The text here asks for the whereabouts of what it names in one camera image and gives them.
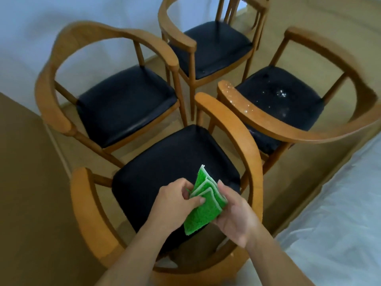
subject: white sheet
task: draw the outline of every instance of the white sheet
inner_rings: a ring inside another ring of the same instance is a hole
[[[381,285],[381,134],[276,240],[317,286]],[[235,285],[260,285],[250,260]]]

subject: human hand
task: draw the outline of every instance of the human hand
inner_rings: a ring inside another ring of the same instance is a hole
[[[222,181],[217,183],[218,191],[227,199],[227,206],[212,222],[233,242],[246,248],[254,240],[254,234],[261,224],[246,200]]]
[[[185,178],[179,178],[168,186],[162,186],[147,222],[160,225],[167,235],[179,228],[194,208],[205,203],[204,197],[190,199],[187,189],[193,189],[193,185]]]

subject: wooden floor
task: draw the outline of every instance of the wooden floor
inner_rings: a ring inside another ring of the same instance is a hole
[[[253,23],[254,17],[255,14],[248,10],[247,13],[237,18],[235,26],[245,28]],[[357,57],[362,65],[369,85],[378,94],[381,92],[381,79],[379,78],[381,72],[380,1],[272,0],[261,46],[254,57],[250,74],[269,64],[283,38],[283,32],[291,25],[314,30],[346,48]],[[150,61],[147,66],[165,77],[164,66],[160,59]],[[323,96],[340,76],[340,70],[330,62],[297,44],[288,45],[278,66],[285,68],[303,80],[320,96]],[[238,85],[243,69],[244,66],[241,66],[223,76],[221,80],[226,79],[234,85]],[[183,80],[181,81],[189,117],[189,88]],[[217,82],[202,86],[196,92],[203,91],[216,96]],[[347,81],[335,98],[326,106],[313,130],[326,130],[347,122],[354,107],[355,91],[350,81]],[[74,106],[67,106],[65,113],[85,132]],[[143,150],[181,128],[181,119],[177,112],[114,154],[127,163]],[[264,178],[265,226],[271,231],[275,230],[300,200],[305,198],[319,184],[323,177],[339,163],[364,134],[365,132],[355,134],[330,144],[297,144],[284,154]],[[53,132],[53,135],[70,170],[85,166],[97,174],[108,177],[111,177],[113,172],[117,170],[114,165],[100,158],[75,139],[56,132]],[[226,151],[239,172],[242,173],[243,164],[227,136],[219,129],[215,130],[213,136]],[[112,225],[128,242],[135,233],[117,206],[111,191],[99,187],[98,193]],[[202,238],[202,241],[216,241],[221,238],[215,229],[205,231],[204,235],[206,239]],[[212,235],[216,235],[218,238],[214,239],[211,237]],[[195,244],[194,241],[193,244],[189,243],[187,254],[183,253],[174,259],[179,264],[184,265],[187,261],[194,261],[195,256],[199,255],[195,250]]]

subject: green cleaning cloth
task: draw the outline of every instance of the green cleaning cloth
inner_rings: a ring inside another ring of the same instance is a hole
[[[198,171],[197,180],[189,198],[202,196],[205,203],[190,212],[184,222],[185,234],[190,235],[213,221],[227,204],[227,199],[221,195],[217,183],[202,165]]]

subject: chair seat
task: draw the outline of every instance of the chair seat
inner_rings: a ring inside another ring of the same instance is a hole
[[[89,138],[106,148],[146,126],[176,102],[175,91],[166,81],[137,65],[82,94],[77,111]]]
[[[154,144],[114,176],[112,192],[137,232],[145,223],[160,187],[179,178],[195,183],[200,166],[216,181],[240,192],[240,175],[209,132],[190,125]],[[184,226],[174,231],[160,253],[166,253],[188,240]]]
[[[309,130],[324,110],[320,96],[291,73],[275,66],[257,71],[236,89],[271,116],[302,130]],[[282,143],[246,125],[260,151],[272,154]]]
[[[184,34],[197,42],[196,79],[228,67],[253,48],[253,44],[244,34],[223,22],[207,22],[184,32]],[[179,59],[180,68],[189,76],[189,53],[169,45]]]

